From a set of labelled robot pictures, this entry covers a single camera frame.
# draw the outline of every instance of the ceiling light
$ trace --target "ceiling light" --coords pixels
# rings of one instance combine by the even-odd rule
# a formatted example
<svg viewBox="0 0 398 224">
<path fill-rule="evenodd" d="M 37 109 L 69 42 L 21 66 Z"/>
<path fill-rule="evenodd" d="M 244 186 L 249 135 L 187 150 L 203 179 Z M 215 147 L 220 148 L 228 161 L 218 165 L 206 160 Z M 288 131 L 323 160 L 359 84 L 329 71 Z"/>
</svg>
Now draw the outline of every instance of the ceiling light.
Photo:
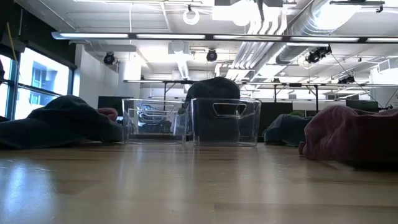
<svg viewBox="0 0 398 224">
<path fill-rule="evenodd" d="M 206 36 L 200 34 L 137 34 L 138 39 L 195 39 L 203 40 Z"/>
<path fill-rule="evenodd" d="M 386 37 L 386 38 L 368 38 L 367 42 L 398 42 L 398 37 Z"/>
<path fill-rule="evenodd" d="M 329 44 L 317 43 L 286 43 L 289 47 L 328 47 Z"/>
<path fill-rule="evenodd" d="M 282 37 L 263 36 L 263 35 L 214 35 L 215 40 L 254 40 L 254 41 L 280 41 Z"/>
<path fill-rule="evenodd" d="M 106 34 L 106 33 L 59 33 L 52 32 L 55 39 L 126 39 L 128 34 Z"/>
<path fill-rule="evenodd" d="M 124 82 L 131 82 L 131 83 L 163 83 L 160 80 L 123 80 Z"/>
<path fill-rule="evenodd" d="M 291 41 L 314 41 L 314 42 L 357 42 L 357 37 L 292 37 Z"/>
<path fill-rule="evenodd" d="M 202 5 L 201 1 L 153 1 L 153 0 L 74 0 L 75 2 L 98 2 L 106 4 L 191 4 L 191 5 Z"/>
<path fill-rule="evenodd" d="M 344 6 L 380 6 L 385 3 L 384 1 L 330 1 L 330 4 Z"/>
<path fill-rule="evenodd" d="M 191 19 L 188 18 L 188 13 L 189 12 L 193 12 L 195 14 L 193 16 L 193 18 L 191 18 Z M 199 22 L 200 15 L 199 15 L 199 12 L 196 9 L 190 9 L 190 6 L 189 6 L 189 10 L 188 9 L 185 10 L 185 12 L 182 14 L 182 19 L 188 25 L 195 25 L 195 24 L 197 24 Z"/>
</svg>

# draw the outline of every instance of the plastic bin handle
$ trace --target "plastic bin handle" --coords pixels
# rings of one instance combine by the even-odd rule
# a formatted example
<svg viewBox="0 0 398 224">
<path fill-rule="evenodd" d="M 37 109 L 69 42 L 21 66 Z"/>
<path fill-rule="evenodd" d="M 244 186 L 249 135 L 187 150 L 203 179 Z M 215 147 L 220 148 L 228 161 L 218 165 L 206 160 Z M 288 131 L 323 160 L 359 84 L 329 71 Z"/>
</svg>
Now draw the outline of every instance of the plastic bin handle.
<svg viewBox="0 0 398 224">
<path fill-rule="evenodd" d="M 228 105 L 228 106 L 244 106 L 244 109 L 240 114 L 219 114 L 215 108 L 216 105 Z M 246 111 L 247 106 L 244 103 L 213 103 L 213 111 L 219 117 L 224 118 L 240 118 L 242 114 Z"/>
<path fill-rule="evenodd" d="M 144 106 L 151 107 L 150 104 L 142 104 L 141 106 L 142 107 L 144 107 Z M 146 115 L 148 117 L 169 117 L 172 114 L 172 112 L 174 111 L 174 105 L 166 105 L 165 104 L 162 106 L 165 108 L 164 110 L 144 110 L 144 109 L 142 109 L 142 112 L 144 113 L 144 115 Z M 165 114 L 147 114 L 147 112 L 153 112 L 153 113 L 163 112 Z"/>
</svg>

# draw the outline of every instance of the wooden floor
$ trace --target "wooden floor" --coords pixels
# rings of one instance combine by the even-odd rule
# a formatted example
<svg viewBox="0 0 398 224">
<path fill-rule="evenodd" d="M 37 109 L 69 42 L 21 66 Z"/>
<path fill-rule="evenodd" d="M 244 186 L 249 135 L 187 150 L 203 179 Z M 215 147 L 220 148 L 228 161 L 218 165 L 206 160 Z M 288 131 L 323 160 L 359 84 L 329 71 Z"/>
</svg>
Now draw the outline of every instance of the wooden floor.
<svg viewBox="0 0 398 224">
<path fill-rule="evenodd" d="M 0 151 L 0 223 L 398 223 L 398 174 L 263 144 Z"/>
</svg>

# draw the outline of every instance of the cable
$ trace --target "cable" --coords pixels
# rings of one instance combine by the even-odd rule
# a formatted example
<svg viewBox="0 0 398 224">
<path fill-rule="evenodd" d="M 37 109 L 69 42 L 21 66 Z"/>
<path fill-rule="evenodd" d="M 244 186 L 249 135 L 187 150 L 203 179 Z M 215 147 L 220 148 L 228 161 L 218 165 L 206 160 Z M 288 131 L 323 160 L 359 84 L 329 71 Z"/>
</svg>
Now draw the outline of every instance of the cable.
<svg viewBox="0 0 398 224">
<path fill-rule="evenodd" d="M 339 61 L 337 60 L 337 58 L 333 55 L 333 53 L 330 53 L 330 55 L 333 56 L 333 58 L 336 60 L 336 62 L 337 62 L 337 63 L 340 65 L 340 67 L 344 70 L 344 72 L 346 72 L 347 75 L 351 76 L 351 74 L 349 74 L 349 73 L 347 72 L 347 70 L 340 64 L 340 62 L 339 62 Z M 361 87 L 361 89 L 362 89 L 364 92 L 366 92 L 366 93 L 372 98 L 372 100 L 374 100 L 376 103 L 378 103 L 378 105 L 380 106 L 380 108 L 383 108 L 383 106 L 382 106 L 376 99 L 374 99 L 373 96 L 371 96 L 370 93 L 369 93 L 368 91 L 366 91 L 357 81 L 355 81 L 355 83 L 356 83 L 359 87 Z"/>
<path fill-rule="evenodd" d="M 15 53 L 14 41 L 12 40 L 10 24 L 8 22 L 7 22 L 7 31 L 8 31 L 8 38 L 10 39 L 12 54 L 14 56 L 15 63 L 17 63 L 18 79 L 21 79 L 21 82 L 23 83 L 24 79 L 22 78 L 22 75 L 19 72 L 19 62 L 18 62 L 18 59 L 17 59 L 17 54 Z M 18 83 L 15 83 L 14 88 L 18 88 Z M 32 106 L 32 103 L 30 102 L 30 98 L 29 97 L 27 98 L 27 101 Z"/>
<path fill-rule="evenodd" d="M 129 23 L 130 23 L 130 32 L 132 32 L 132 26 L 131 26 L 131 6 L 132 6 L 132 4 L 130 4 L 130 8 L 129 8 Z"/>
<path fill-rule="evenodd" d="M 387 101 L 385 108 L 387 108 L 388 102 L 390 102 L 390 100 L 395 96 L 395 94 L 397 93 L 397 91 L 398 91 L 398 87 L 397 87 L 396 91 L 394 92 L 394 94 L 392 94 L 392 96 L 390 97 L 390 99 Z"/>
</svg>

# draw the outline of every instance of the maroon blanket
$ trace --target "maroon blanket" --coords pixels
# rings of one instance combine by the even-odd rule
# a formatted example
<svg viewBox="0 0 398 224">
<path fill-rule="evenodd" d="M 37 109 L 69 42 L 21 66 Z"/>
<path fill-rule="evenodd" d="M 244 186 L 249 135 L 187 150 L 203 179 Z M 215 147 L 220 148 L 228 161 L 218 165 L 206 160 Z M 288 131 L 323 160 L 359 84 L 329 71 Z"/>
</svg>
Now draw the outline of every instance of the maroon blanket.
<svg viewBox="0 0 398 224">
<path fill-rule="evenodd" d="M 300 154 L 308 159 L 398 161 L 398 109 L 380 113 L 330 106 L 305 127 Z"/>
</svg>

